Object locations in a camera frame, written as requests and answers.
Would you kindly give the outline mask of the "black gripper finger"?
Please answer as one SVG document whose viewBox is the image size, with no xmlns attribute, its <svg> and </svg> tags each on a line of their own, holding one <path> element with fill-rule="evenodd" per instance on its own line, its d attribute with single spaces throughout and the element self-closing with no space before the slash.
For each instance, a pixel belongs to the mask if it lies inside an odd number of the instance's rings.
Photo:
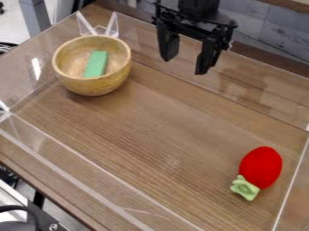
<svg viewBox="0 0 309 231">
<path fill-rule="evenodd" d="M 164 21 L 157 23 L 157 38 L 161 57 L 165 61 L 170 61 L 180 53 L 180 34 Z"/>
<path fill-rule="evenodd" d="M 208 37 L 204 40 L 202 51 L 197 57 L 196 74 L 204 75 L 216 66 L 221 45 L 217 38 Z"/>
</svg>

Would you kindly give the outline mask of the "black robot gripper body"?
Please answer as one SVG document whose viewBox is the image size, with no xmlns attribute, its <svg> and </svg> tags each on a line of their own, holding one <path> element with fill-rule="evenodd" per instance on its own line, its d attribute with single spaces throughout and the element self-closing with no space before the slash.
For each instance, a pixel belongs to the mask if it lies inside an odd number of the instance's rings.
<svg viewBox="0 0 309 231">
<path fill-rule="evenodd" d="M 201 42 L 215 37 L 221 50 L 228 50 L 239 23 L 220 12 L 219 6 L 220 0 L 177 0 L 176 5 L 169 4 L 168 0 L 154 0 L 156 29 L 157 23 L 164 21 L 180 36 Z"/>
</svg>

